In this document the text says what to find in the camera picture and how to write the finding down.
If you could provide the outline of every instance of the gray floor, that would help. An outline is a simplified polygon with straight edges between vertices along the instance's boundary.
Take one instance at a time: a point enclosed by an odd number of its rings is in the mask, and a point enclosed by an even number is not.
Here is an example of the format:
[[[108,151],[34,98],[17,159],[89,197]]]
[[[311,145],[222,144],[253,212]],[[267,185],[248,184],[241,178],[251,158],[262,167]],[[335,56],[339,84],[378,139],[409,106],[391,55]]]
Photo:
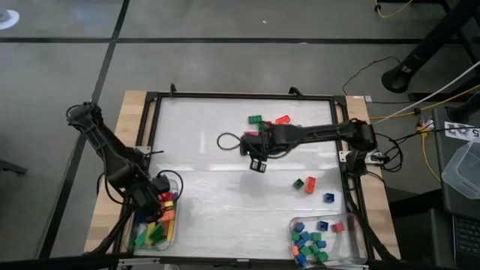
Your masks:
[[[122,1],[7,1],[20,23],[0,37],[108,38]],[[399,16],[380,19],[373,1],[131,1],[123,38],[422,38],[442,17],[437,5],[414,4]],[[385,13],[398,8],[384,4]],[[342,95],[341,86],[359,68],[386,56],[404,58],[413,45],[137,43],[117,44],[99,104],[105,122],[115,123],[125,90],[166,91],[175,83],[189,92],[285,93],[296,86],[305,94]],[[17,177],[0,173],[0,260],[37,256],[55,205],[77,132],[66,125],[65,110],[87,101],[95,87],[107,44],[0,43],[0,158],[29,168]],[[410,91],[431,92],[470,66],[459,46],[446,46],[415,76]],[[376,101],[405,101],[381,83],[395,61],[362,72],[347,87],[349,95]],[[369,104],[371,116],[404,105]],[[415,118],[379,124],[376,131],[400,137],[415,130]],[[386,149],[380,140],[380,148]],[[406,160],[387,185],[405,193],[398,200],[439,186],[422,158],[419,138],[402,148]],[[427,138],[436,167],[433,137]],[[52,251],[55,257],[83,251],[95,207],[100,159],[85,147],[67,209]]]

